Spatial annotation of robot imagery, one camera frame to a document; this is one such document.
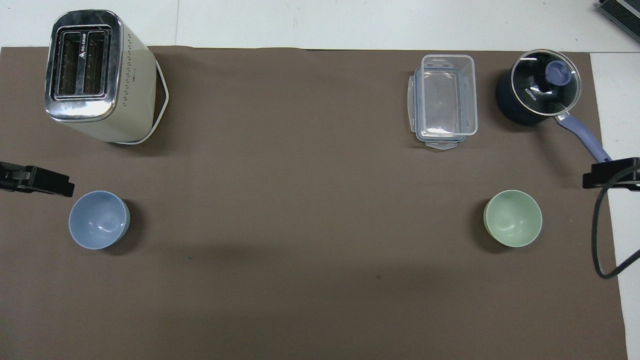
power cord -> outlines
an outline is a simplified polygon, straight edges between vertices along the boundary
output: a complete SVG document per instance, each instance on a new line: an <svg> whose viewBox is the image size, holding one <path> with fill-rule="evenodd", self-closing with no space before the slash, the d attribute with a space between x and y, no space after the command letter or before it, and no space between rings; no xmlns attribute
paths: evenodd
<svg viewBox="0 0 640 360"><path fill-rule="evenodd" d="M593 208L593 221L591 223L591 256L593 257L593 266L596 268L596 273L603 279L610 279L620 274L622 270L626 269L629 265L634 263L635 260L640 258L640 249L629 256L626 260L624 260L620 265L616 266L612 272L605 274L602 272L602 268L600 267L600 260L598 259L598 217L600 216L600 206L602 205L602 200L604 199L604 195L607 194L607 191L613 187L620 179L623 177L632 174L636 171L640 170L640 165L634 165L628 167L621 172L618 172L616 175L610 178L600 190L598 194L598 198L596 199L595 207Z"/></svg>

purple knob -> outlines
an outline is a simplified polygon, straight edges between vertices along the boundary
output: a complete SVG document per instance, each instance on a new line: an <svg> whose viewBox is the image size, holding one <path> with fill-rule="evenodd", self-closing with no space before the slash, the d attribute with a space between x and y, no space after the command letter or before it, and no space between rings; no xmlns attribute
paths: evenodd
<svg viewBox="0 0 640 360"><path fill-rule="evenodd" d="M567 68L564 61L554 60L547 64L547 68L545 69L545 80L547 83L557 85L557 86L565 86L573 77L571 70Z"/></svg>

light blue bowl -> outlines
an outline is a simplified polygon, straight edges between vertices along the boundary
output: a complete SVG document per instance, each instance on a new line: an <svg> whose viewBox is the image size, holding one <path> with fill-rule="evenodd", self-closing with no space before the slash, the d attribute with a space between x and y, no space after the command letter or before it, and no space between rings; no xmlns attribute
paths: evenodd
<svg viewBox="0 0 640 360"><path fill-rule="evenodd" d="M113 193L98 190L83 195L69 214L69 232L78 245L104 249L120 240L129 228L127 204Z"/></svg>

clear plastic container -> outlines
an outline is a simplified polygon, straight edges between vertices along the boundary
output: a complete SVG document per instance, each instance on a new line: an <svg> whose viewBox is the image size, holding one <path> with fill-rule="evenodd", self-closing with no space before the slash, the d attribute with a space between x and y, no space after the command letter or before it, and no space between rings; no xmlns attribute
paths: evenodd
<svg viewBox="0 0 640 360"><path fill-rule="evenodd" d="M476 70L467 55L427 55L409 77L409 123L427 146L446 150L477 131Z"/></svg>

saucepan handle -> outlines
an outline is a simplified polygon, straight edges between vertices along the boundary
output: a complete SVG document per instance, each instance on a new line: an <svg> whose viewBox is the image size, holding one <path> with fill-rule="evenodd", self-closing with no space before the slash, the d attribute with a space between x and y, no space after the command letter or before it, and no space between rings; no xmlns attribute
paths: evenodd
<svg viewBox="0 0 640 360"><path fill-rule="evenodd" d="M591 131L589 131L589 129L587 129L587 127L576 117L569 113L563 113L556 116L556 121L558 125L571 131L573 134L575 134L575 136L578 136L578 139L582 141L584 146L591 153L594 159L596 159L597 162L603 163L606 161L611 161L611 157L607 154L606 151L604 151L598 139L596 139Z"/></svg>

